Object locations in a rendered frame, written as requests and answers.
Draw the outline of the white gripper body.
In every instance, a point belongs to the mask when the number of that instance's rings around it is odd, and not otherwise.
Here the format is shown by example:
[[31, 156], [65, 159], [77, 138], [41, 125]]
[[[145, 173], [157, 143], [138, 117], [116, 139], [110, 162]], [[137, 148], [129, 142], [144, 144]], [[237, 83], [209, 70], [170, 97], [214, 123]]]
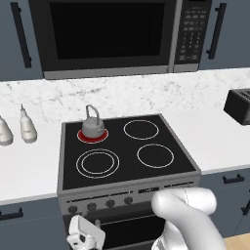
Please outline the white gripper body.
[[72, 248], [103, 248], [105, 232], [80, 215], [73, 216], [68, 228]]

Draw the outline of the steel stove with black hob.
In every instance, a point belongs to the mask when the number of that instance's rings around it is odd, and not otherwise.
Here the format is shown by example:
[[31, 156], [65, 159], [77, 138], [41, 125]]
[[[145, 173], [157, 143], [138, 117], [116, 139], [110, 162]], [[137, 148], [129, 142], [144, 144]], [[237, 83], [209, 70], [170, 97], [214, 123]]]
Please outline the steel stove with black hob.
[[[104, 126], [107, 137], [87, 144], [80, 122], [62, 125], [58, 197], [66, 223], [85, 211], [152, 212], [156, 191], [198, 185], [200, 170], [162, 115], [106, 119]], [[124, 203], [128, 196], [130, 205]], [[105, 205], [109, 199], [112, 208]], [[87, 209], [91, 202], [95, 211]], [[71, 205], [75, 214], [68, 212]]]

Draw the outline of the black oven door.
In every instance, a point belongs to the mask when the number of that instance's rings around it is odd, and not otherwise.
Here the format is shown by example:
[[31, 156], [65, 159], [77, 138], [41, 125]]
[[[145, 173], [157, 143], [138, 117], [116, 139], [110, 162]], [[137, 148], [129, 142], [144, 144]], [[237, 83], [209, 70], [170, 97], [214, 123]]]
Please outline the black oven door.
[[[152, 212], [145, 210], [120, 213], [115, 209], [98, 210], [89, 213], [86, 219], [93, 224], [95, 220], [109, 216], [143, 213]], [[150, 218], [103, 226], [101, 229], [105, 232], [104, 250], [150, 250], [153, 241], [163, 232], [164, 225], [165, 221], [153, 214]]]

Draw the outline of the grey-blue drawer front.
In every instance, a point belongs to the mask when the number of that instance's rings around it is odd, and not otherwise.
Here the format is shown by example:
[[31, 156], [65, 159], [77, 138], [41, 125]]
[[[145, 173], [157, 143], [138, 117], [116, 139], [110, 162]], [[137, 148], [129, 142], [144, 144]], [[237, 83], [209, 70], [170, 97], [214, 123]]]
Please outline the grey-blue drawer front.
[[[237, 174], [243, 176], [245, 181], [224, 184], [223, 176], [229, 179]], [[203, 175], [199, 186], [211, 189], [217, 198], [217, 209], [211, 215], [211, 220], [222, 237], [250, 232], [250, 212], [243, 216], [241, 211], [250, 200], [250, 168]]]
[[23, 217], [0, 221], [0, 250], [67, 250], [59, 201], [47, 198], [0, 205], [3, 213]]

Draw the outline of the grey metal kettle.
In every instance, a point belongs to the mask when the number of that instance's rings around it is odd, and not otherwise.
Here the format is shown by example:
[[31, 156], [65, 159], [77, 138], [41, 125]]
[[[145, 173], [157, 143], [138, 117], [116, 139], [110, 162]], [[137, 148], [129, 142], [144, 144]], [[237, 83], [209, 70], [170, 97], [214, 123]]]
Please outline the grey metal kettle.
[[[95, 112], [95, 116], [90, 115], [90, 110]], [[82, 123], [82, 134], [90, 139], [99, 138], [104, 134], [104, 122], [100, 119], [98, 110], [91, 104], [86, 105], [86, 119]]]

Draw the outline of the white squat bottle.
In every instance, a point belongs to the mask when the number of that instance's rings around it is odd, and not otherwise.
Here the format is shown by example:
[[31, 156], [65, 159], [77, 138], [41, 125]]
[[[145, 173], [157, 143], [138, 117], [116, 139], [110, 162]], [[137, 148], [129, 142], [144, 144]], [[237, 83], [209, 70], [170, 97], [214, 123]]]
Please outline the white squat bottle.
[[9, 146], [14, 140], [13, 133], [4, 118], [0, 116], [0, 145]]

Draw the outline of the black and steel microwave oven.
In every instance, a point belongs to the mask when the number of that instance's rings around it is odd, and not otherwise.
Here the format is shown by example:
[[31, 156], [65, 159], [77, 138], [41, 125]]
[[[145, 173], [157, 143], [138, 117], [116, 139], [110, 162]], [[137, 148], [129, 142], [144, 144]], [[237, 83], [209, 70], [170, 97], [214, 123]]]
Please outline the black and steel microwave oven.
[[212, 0], [28, 0], [47, 79], [198, 70]]

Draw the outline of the black toaster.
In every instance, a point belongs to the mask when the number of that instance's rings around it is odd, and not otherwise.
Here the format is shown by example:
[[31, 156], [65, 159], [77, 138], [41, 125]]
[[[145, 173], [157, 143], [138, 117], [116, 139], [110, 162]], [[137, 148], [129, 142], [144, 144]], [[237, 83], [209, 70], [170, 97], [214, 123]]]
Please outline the black toaster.
[[231, 89], [224, 112], [241, 125], [250, 125], [250, 88]]

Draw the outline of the grey-blue wall cupboard door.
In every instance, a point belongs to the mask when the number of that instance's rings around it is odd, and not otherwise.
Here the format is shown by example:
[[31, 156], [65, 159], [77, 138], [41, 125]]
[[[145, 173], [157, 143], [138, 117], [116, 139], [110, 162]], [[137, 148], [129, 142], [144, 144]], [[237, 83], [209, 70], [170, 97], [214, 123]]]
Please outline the grey-blue wall cupboard door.
[[[215, 59], [209, 60], [210, 49], [221, 3], [227, 8], [220, 33]], [[212, 0], [203, 45], [200, 70], [250, 67], [250, 0]]]
[[[31, 68], [25, 68], [17, 35], [11, 2], [18, 2], [21, 20], [31, 57]], [[28, 0], [0, 0], [0, 81], [42, 79], [43, 72], [31, 19]]]

